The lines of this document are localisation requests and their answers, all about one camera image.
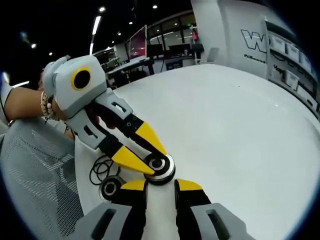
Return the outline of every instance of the window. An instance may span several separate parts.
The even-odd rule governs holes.
[[[190,28],[183,30],[184,42],[186,44],[192,43],[193,40],[193,32]]]
[[[179,27],[180,25],[179,25],[178,18],[173,18],[162,23],[162,30],[164,33],[171,32],[171,31],[175,32],[178,30]]]
[[[159,25],[152,26],[152,27],[148,28],[148,30],[147,30],[147,38],[148,39],[154,38],[155,36],[160,35],[160,34],[161,34],[161,28]]]
[[[173,31],[168,32],[168,33],[164,34],[163,37],[164,37],[166,50],[169,50],[169,46],[183,44],[180,30],[175,31],[175,32],[173,32]]]
[[[162,45],[162,50],[164,49],[164,44],[163,44],[163,42],[162,42],[162,37],[161,37],[161,35],[159,35],[159,36],[154,36],[154,37],[150,38],[150,44],[151,44],[151,45],[161,44],[161,45]]]
[[[186,27],[188,24],[197,26],[195,15],[193,13],[184,15],[180,18],[182,27]]]

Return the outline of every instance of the computer screen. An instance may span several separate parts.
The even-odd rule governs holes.
[[[130,38],[130,61],[147,57],[147,26],[141,28]]]

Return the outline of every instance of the monitor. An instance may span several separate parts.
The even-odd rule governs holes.
[[[162,44],[151,44],[148,45],[147,56],[148,57],[158,57],[164,54],[164,49]]]
[[[147,25],[130,38],[129,47],[130,61],[147,57]]]
[[[190,44],[179,44],[169,46],[169,51],[172,56],[185,56],[191,53]]]

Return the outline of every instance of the bracelet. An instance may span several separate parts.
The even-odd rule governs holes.
[[[54,119],[59,120],[52,109],[53,97],[48,97],[47,94],[43,91],[41,93],[41,110],[46,120]]]

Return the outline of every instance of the white table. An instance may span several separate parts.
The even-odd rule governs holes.
[[[175,178],[200,184],[212,203],[246,223],[252,237],[282,240],[304,215],[320,175],[320,124],[287,91],[246,72],[204,64],[152,75],[115,93],[155,130],[175,160]],[[118,130],[112,133],[139,150]],[[77,140],[84,214],[102,202],[89,181],[100,154]],[[143,177],[128,170],[120,176]],[[173,183],[149,185],[143,239],[178,240],[175,216]]]

